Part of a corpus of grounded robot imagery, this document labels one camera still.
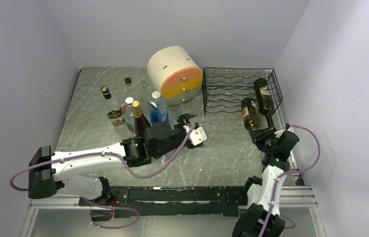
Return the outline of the blue plastic bottle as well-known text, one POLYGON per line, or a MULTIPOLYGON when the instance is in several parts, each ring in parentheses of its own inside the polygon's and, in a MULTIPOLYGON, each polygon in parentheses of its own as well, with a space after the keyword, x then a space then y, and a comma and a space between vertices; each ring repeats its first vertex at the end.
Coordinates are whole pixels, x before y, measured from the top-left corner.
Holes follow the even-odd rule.
POLYGON ((160 91, 154 91, 151 99, 148 101, 148 112, 152 125, 159 121, 169 123, 169 105, 166 98, 161 95, 160 91))

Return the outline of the dark wine bottle gold foil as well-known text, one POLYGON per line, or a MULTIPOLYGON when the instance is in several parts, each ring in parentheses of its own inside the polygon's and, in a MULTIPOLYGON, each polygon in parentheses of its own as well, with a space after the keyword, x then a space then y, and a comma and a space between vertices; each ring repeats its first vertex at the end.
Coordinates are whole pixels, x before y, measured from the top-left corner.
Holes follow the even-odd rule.
POLYGON ((134 114, 134 129, 137 137, 142 137, 145 134, 145 130, 150 127, 150 123, 144 116, 141 104, 138 100, 132 102, 133 114, 134 114))

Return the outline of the green wine bottle silver foil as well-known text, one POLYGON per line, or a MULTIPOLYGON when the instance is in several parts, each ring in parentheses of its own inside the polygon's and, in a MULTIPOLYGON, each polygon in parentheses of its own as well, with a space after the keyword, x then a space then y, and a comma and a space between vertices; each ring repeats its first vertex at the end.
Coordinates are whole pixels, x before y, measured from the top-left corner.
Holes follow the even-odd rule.
POLYGON ((258 117, 257 105, 253 98, 246 97, 241 101, 243 124, 246 130, 258 130, 260 120, 258 117))

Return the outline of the large clear glass bottle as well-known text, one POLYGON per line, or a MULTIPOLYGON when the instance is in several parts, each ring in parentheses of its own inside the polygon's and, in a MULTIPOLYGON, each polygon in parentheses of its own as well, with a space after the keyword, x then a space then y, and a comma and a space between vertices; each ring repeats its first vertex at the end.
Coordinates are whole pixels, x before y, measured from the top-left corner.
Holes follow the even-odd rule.
POLYGON ((134 99, 133 97, 127 97, 125 99, 125 105, 126 105, 126 109, 125 109, 125 122, 127 124, 128 129, 134 133, 134 112, 133 112, 133 107, 132 107, 132 103, 133 103, 134 99))

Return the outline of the clear bottle white label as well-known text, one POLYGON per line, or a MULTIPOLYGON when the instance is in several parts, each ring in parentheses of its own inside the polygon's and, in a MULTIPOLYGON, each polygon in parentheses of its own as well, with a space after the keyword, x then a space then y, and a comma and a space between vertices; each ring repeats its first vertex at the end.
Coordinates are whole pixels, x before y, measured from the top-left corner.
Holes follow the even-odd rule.
POLYGON ((123 95, 123 99, 126 100, 127 97, 132 97, 133 100, 139 99, 139 90, 135 87, 132 79, 130 77, 126 77, 124 79, 125 82, 125 92, 123 95))

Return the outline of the clear bottle gold black label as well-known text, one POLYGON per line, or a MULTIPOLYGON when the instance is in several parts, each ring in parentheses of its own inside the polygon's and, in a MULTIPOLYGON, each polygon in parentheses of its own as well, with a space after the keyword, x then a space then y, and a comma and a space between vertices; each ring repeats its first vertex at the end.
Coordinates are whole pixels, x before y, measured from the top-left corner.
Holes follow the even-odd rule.
POLYGON ((124 113, 117 98, 113 96, 106 85, 101 87, 104 112, 113 126, 125 124, 124 113))

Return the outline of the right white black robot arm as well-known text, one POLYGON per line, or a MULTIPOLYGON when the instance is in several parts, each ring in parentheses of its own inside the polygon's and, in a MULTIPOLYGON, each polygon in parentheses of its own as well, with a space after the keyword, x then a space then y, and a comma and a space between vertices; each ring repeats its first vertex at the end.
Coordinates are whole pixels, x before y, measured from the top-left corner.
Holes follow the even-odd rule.
POLYGON ((280 214, 280 194, 286 175, 290 170, 288 157, 299 137, 286 124, 283 130, 273 126, 248 131, 252 142, 263 152, 261 177, 246 180, 242 200, 246 210, 238 219, 234 237, 278 237, 283 232, 285 221, 280 214))

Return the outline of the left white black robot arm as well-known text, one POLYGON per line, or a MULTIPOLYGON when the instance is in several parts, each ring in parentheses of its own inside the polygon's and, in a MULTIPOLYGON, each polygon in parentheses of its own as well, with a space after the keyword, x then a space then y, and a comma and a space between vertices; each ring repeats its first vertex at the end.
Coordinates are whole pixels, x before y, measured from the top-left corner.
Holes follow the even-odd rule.
POLYGON ((146 128, 143 137, 131 137, 97 149, 54 152, 50 146, 42 146, 29 162, 28 197, 42 199, 60 193, 106 205, 112 198, 109 181, 104 177, 86 178, 82 174, 115 167, 131 172, 133 167, 150 164, 152 159, 170 151, 174 151, 175 157, 180 148, 202 147, 208 133, 198 123, 190 123, 191 118, 193 115, 182 114, 173 127, 159 121, 146 128))

